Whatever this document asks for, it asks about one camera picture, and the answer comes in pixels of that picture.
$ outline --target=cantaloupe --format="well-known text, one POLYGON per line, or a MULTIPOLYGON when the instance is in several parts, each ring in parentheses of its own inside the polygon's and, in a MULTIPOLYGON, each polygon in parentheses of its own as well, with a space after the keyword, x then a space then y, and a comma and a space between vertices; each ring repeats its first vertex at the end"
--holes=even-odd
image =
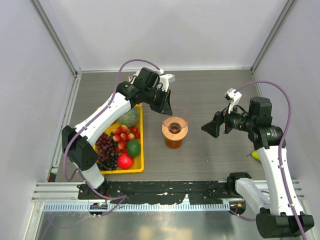
POLYGON ((129 128, 135 126, 137 122, 139 121, 139 113, 137 111, 136 107, 133 107, 126 113, 122 114, 118 121, 120 124, 127 125, 129 128))

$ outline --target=yellow fruit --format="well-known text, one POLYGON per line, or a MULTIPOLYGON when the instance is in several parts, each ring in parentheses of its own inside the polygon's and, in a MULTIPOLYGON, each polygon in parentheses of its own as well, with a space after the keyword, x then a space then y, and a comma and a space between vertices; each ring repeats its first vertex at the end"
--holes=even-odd
POLYGON ((251 153, 251 157, 253 157, 254 159, 257 159, 257 160, 261 161, 257 151, 253 151, 253 152, 251 153))

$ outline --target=bunch of grapes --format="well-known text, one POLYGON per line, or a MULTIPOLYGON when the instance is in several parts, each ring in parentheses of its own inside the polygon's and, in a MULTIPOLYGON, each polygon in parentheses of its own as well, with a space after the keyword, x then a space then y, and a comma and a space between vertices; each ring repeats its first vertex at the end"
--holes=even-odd
POLYGON ((95 142, 97 147, 98 162, 97 165, 101 171, 112 171, 117 168, 117 160, 119 154, 116 152, 116 143, 112 136, 108 136, 105 132, 101 134, 95 142))

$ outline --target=green fruit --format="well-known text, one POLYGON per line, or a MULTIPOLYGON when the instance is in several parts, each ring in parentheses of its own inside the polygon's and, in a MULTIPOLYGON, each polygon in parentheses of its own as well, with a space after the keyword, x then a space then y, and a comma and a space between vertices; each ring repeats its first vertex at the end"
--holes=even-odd
POLYGON ((131 157, 135 158, 140 154, 141 146, 137 140, 132 139, 127 143, 126 150, 131 157))
POLYGON ((139 121, 139 114, 136 107, 122 114, 118 120, 122 125, 127 125, 129 128, 135 126, 139 121))

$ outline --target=white wall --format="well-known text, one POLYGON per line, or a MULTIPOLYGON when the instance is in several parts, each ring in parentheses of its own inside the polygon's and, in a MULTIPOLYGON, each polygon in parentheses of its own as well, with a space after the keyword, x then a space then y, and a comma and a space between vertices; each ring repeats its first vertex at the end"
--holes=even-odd
POLYGON ((23 238, 36 182, 48 174, 72 81, 30 1, 1 1, 1 239, 23 238))
POLYGON ((286 0, 41 0, 82 70, 251 67, 286 0), (133 63, 128 68, 138 68, 133 63))
MULTIPOLYGON (((293 107, 287 140, 288 164, 299 180, 317 227, 320 226, 320 1, 299 0, 267 51, 256 75, 279 83, 293 107)), ((273 87, 261 85, 273 103, 274 123, 284 128, 288 107, 273 87)))

